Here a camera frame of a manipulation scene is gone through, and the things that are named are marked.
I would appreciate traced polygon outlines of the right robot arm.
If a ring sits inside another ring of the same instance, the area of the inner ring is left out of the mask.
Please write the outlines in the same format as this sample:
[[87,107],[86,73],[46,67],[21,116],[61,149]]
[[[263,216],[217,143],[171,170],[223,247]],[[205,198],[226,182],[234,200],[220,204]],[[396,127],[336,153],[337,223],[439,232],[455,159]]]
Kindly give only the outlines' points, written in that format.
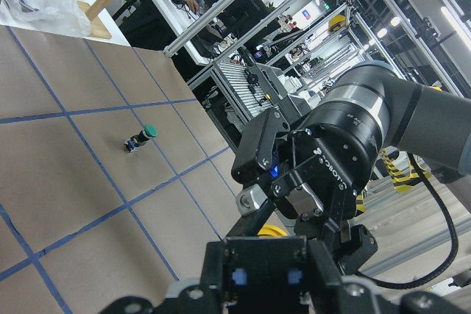
[[243,187],[232,236],[256,235],[274,210],[321,240],[346,274],[377,244],[350,226],[380,150],[393,146],[462,178],[470,173],[470,100],[400,79],[365,61],[345,71],[315,108],[288,118],[270,107],[244,128],[232,177]]

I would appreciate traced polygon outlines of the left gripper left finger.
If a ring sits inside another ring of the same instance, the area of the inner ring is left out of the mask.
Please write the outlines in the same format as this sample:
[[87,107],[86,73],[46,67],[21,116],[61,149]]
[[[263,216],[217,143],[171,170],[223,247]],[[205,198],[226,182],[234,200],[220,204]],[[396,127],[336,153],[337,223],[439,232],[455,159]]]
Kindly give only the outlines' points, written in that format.
[[169,286],[159,305],[144,297],[124,296],[109,303],[99,313],[195,313],[196,304],[204,296],[198,279],[184,279]]

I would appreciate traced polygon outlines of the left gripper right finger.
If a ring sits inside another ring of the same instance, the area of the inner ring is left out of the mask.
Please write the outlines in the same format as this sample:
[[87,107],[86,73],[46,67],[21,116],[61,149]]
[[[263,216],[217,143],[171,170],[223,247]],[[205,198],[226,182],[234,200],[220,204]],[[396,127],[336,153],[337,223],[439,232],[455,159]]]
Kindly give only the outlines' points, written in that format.
[[401,297],[398,304],[386,300],[372,281],[342,275],[324,242],[308,242],[309,286],[317,313],[463,313],[435,294],[415,291]]

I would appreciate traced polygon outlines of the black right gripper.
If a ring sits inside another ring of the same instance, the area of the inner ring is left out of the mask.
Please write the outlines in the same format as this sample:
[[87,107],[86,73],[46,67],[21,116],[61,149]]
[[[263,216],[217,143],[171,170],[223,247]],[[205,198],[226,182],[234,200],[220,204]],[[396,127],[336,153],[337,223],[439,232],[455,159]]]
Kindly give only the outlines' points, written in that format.
[[355,215],[355,195],[369,180],[389,123],[381,100],[322,102],[276,138],[272,201],[241,216],[226,238],[257,236],[276,205],[285,217],[299,217],[295,235],[323,241],[343,274],[357,274],[378,244],[363,224],[341,220]]

